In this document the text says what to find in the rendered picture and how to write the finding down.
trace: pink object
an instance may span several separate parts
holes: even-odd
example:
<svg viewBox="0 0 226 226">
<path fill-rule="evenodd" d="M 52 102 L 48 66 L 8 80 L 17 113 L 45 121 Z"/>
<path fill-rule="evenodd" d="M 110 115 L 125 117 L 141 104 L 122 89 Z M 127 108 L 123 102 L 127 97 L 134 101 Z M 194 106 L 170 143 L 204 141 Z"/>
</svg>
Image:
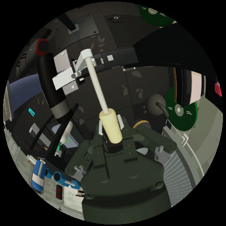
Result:
<svg viewBox="0 0 226 226">
<path fill-rule="evenodd" d="M 217 83 L 215 83 L 215 92 L 216 92 L 216 94 L 218 94 L 220 97 L 222 97 L 221 88 L 220 88 L 220 86 L 219 86 Z"/>
</svg>

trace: dark green circular plate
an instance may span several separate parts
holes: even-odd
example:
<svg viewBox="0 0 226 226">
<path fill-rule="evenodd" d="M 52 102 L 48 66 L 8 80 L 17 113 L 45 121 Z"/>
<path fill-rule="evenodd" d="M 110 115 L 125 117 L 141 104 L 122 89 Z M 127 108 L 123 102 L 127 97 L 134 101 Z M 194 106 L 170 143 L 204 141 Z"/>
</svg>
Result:
<svg viewBox="0 0 226 226">
<path fill-rule="evenodd" d="M 198 106 L 194 102 L 182 107 L 174 102 L 174 87 L 170 88 L 166 94 L 166 109 L 169 113 L 169 121 L 180 131 L 190 130 L 196 123 L 198 117 Z"/>
<path fill-rule="evenodd" d="M 140 15 L 141 17 L 148 23 L 158 26 L 158 27 L 164 27 L 167 25 L 170 25 L 174 22 L 173 19 L 170 17 L 164 15 L 163 13 L 156 11 L 154 9 L 145 7 L 143 5 L 140 5 L 139 7 Z"/>
</svg>

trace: white square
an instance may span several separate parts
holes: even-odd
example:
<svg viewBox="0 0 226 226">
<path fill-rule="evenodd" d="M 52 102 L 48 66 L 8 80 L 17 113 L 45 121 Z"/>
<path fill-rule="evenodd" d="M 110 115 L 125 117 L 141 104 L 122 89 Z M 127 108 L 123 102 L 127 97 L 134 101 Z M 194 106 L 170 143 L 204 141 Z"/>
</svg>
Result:
<svg viewBox="0 0 226 226">
<path fill-rule="evenodd" d="M 108 56 L 108 61 L 111 61 L 111 60 L 114 60 L 112 55 Z"/>
</svg>

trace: blue tool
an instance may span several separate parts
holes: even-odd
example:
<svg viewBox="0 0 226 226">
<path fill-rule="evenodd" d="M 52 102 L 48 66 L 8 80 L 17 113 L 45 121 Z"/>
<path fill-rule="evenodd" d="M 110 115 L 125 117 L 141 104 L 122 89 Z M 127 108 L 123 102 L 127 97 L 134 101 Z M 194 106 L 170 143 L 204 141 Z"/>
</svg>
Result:
<svg viewBox="0 0 226 226">
<path fill-rule="evenodd" d="M 29 111 L 29 112 L 31 113 L 31 115 L 34 117 L 35 112 L 34 112 L 32 109 L 29 109 L 28 111 Z"/>
</svg>

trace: ribbed gray surface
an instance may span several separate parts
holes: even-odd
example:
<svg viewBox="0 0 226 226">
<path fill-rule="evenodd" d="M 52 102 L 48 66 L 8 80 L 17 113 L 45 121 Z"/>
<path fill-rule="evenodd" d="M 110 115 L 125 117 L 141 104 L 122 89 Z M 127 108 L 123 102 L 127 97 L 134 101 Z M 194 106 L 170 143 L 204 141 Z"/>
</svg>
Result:
<svg viewBox="0 0 226 226">
<path fill-rule="evenodd" d="M 164 166 L 163 180 L 173 206 L 178 204 L 192 191 L 188 174 L 176 152 L 174 152 Z"/>
</svg>

